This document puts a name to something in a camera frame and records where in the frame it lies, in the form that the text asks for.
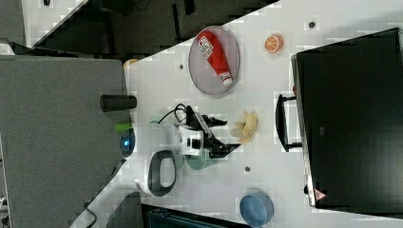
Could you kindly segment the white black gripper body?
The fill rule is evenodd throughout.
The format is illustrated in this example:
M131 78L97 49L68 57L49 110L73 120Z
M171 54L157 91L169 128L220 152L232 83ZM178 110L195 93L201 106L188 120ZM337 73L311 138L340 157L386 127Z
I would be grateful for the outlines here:
M193 110L188 105L185 108L186 119L179 125L180 153L185 156L200 156L204 144L213 137L207 124L207 116Z

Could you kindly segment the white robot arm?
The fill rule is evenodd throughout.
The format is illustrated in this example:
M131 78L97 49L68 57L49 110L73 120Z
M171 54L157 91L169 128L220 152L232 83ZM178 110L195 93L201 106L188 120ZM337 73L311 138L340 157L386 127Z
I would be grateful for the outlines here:
M212 128L226 125L225 121L202 115L189 105L180 104L172 112L174 123L133 124L126 128L120 142L125 159L118 172L121 183L162 197L174 187L173 183L163 183L163 176L175 180L184 158L223 159L239 147L214 136Z

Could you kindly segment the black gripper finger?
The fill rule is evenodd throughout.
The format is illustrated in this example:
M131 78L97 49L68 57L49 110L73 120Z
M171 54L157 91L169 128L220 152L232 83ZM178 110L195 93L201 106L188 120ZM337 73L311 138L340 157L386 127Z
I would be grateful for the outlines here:
M214 117L209 117L207 115L202 116L208 127L224 126L227 125L227 121L219 120Z
M207 139L207 149L211 159L222 159L240 147L240 143L223 143L214 136Z

